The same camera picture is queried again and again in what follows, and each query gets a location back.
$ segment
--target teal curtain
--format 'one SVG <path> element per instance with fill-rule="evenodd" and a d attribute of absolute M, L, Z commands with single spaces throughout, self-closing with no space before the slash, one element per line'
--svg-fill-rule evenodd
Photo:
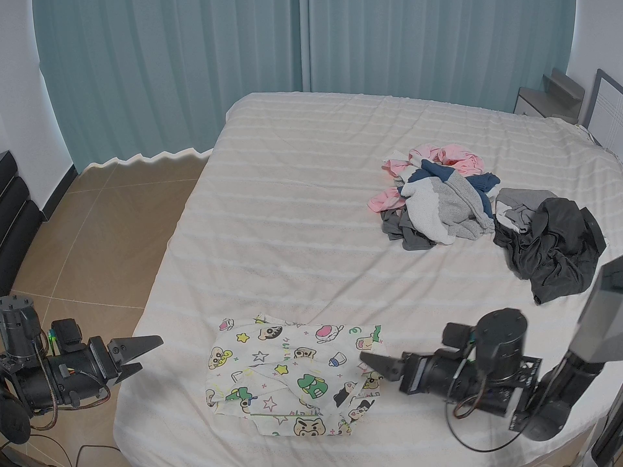
<path fill-rule="evenodd" d="M 214 146 L 252 91 L 394 95 L 512 111 L 566 69 L 575 0 L 33 0 L 75 166 Z"/>
<path fill-rule="evenodd" d="M 308 0 L 310 89 L 512 112 L 566 71 L 576 0 Z"/>
<path fill-rule="evenodd" d="M 299 0 L 33 0 L 33 12 L 78 171 L 206 151 L 239 98 L 301 89 Z"/>

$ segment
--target headboard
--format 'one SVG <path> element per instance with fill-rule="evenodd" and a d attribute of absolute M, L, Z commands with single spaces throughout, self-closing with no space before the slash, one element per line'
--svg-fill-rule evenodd
<path fill-rule="evenodd" d="M 623 87 L 601 69 L 583 125 L 599 145 L 623 161 Z"/>

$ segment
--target tiled floor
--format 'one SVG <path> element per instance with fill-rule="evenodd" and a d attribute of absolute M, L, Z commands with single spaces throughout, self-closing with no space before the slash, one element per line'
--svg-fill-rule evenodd
<path fill-rule="evenodd" d="M 207 159 L 195 156 L 152 163 L 91 168 L 77 178 L 48 223 L 43 223 L 13 285 L 27 293 L 44 330 L 52 320 L 75 318 L 85 339 L 105 343 L 131 336 L 166 243 Z M 58 440 L 72 463 L 84 443 L 114 445 L 116 394 L 90 410 L 62 412 L 43 434 Z M 49 416 L 34 424 L 46 424 Z M 66 467 L 60 448 L 31 438 L 19 448 L 55 466 Z M 117 451 L 85 449 L 80 467 L 127 467 Z"/>

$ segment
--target cartoon print shirt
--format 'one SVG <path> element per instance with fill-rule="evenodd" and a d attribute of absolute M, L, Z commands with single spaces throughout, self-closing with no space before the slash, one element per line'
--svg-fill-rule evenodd
<path fill-rule="evenodd" d="M 211 350 L 206 402 L 265 435 L 348 435 L 379 396 L 360 351 L 383 353 L 381 326 L 225 319 Z"/>

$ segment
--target nightstand drawer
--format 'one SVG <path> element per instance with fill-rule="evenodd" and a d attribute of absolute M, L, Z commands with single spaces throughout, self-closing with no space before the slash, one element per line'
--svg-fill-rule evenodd
<path fill-rule="evenodd" d="M 533 118 L 544 118 L 544 116 L 534 109 L 534 107 L 526 102 L 523 97 L 517 97 L 517 104 L 515 105 L 515 114 L 526 115 Z"/>

